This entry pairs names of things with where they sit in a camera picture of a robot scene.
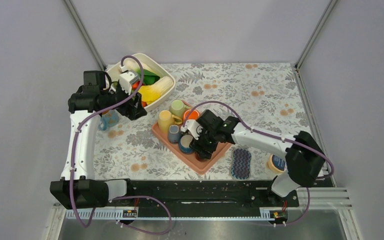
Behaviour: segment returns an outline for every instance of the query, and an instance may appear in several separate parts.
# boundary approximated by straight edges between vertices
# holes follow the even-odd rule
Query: white bowl
[[[173,80],[173,86],[171,86],[171,88],[166,93],[164,93],[164,95],[162,95],[156,101],[145,107],[145,110],[149,113],[151,110],[154,110],[156,107],[162,104],[170,96],[170,94],[172,94],[176,86],[176,80],[167,70],[165,70],[161,65],[159,65],[156,61],[154,61],[146,54],[136,53],[133,54],[133,57],[136,57],[141,63],[148,65],[151,68],[152,72],[158,75],[160,78],[168,76]],[[120,79],[119,66],[120,62],[117,62],[114,65],[108,65],[106,68],[106,72],[109,74],[113,82],[118,81]]]

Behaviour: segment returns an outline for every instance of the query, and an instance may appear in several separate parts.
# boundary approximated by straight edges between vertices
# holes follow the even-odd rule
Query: metal floor
[[[291,210],[289,215],[295,219],[302,214],[300,210]],[[120,228],[115,221],[94,220],[89,228],[83,228],[75,219],[65,219],[60,240],[263,240],[263,239],[305,239],[305,240],[341,240],[347,239],[341,220],[335,210],[310,210],[299,224],[287,227],[266,227],[254,225],[255,221],[175,221],[171,232],[156,236],[148,235],[129,228]],[[159,232],[163,231],[167,221],[137,221],[133,226]]]

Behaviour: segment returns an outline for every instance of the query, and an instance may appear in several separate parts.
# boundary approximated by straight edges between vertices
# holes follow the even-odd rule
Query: blue sponge
[[[232,167],[230,174],[233,178],[246,180],[251,173],[251,153],[247,149],[236,148],[232,152]]]

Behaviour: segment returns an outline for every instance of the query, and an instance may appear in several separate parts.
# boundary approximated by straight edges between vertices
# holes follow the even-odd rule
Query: label
[[[282,158],[273,155],[271,157],[271,161],[273,162],[273,165],[275,168],[279,169],[280,171],[285,171],[286,162]]]
[[[136,218],[137,215],[136,210],[123,210],[123,218]]]

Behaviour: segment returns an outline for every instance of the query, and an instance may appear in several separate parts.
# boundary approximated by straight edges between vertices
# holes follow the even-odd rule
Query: white wall
[[[384,1],[340,1],[301,74],[364,239],[384,239]]]
[[[73,0],[102,59],[295,63],[329,0]]]
[[[0,239],[42,236],[67,155],[67,100],[97,68],[62,1],[0,0]]]

